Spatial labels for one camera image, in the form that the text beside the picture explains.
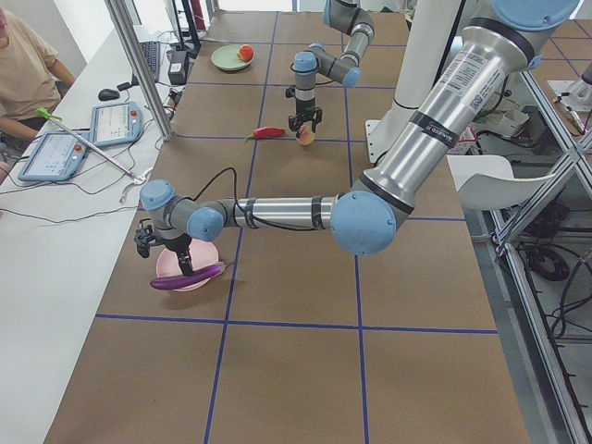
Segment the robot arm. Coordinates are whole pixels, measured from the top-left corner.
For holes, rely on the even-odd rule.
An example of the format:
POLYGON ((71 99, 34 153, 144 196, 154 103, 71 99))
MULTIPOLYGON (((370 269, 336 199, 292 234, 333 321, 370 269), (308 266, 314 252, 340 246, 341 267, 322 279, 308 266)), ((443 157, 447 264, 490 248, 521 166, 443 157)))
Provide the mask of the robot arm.
POLYGON ((316 127, 323 120, 323 110, 316 103, 317 77, 345 88, 356 86, 362 75, 362 58, 375 38, 374 21, 357 1, 325 2, 323 21, 349 41, 338 55, 322 43, 311 43, 293 58, 290 69, 294 82, 285 96, 294 101, 295 110, 288 117, 288 127, 303 146, 314 141, 316 127))
POLYGON ((355 255, 379 253, 415 208, 415 194, 438 163, 511 74, 535 68, 550 36, 578 8, 575 1, 480 1, 462 21, 461 1, 416 5, 398 81, 412 80, 412 101, 399 95, 379 120, 366 124, 371 167, 351 190, 334 197, 230 197, 211 202, 178 195, 166 180, 141 189, 148 214, 135 234, 140 256, 163 245, 178 259, 179 274, 155 285, 173 289, 216 274, 195 270, 193 240, 213 241, 225 228, 329 230, 355 255))

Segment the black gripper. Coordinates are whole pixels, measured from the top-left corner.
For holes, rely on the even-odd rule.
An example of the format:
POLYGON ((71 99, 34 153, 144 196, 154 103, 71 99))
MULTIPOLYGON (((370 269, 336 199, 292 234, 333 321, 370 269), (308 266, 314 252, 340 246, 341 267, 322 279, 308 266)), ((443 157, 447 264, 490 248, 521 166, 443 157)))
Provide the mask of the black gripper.
POLYGON ((316 105, 315 87, 303 90, 291 85, 286 89, 285 96, 295 100, 295 113, 288 118, 290 130, 298 136, 300 124, 310 122, 312 132, 316 132, 323 119, 323 110, 316 105))
POLYGON ((190 254, 191 237, 189 235, 161 232, 155 229, 147 219, 141 219, 136 227, 133 240, 137 253, 142 258, 148 258, 153 247, 164 245, 178 256, 181 274, 184 277, 193 275, 190 254))

